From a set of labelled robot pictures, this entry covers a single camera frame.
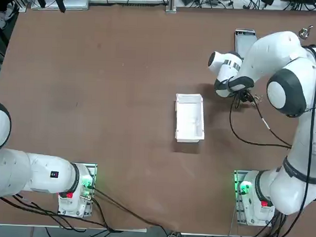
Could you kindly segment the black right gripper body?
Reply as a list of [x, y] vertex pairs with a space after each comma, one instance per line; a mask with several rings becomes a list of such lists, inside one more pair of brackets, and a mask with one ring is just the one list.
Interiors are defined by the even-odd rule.
[[249, 91], [241, 91], [238, 97], [241, 102], [248, 101], [249, 103], [252, 103], [252, 95], [250, 94]]

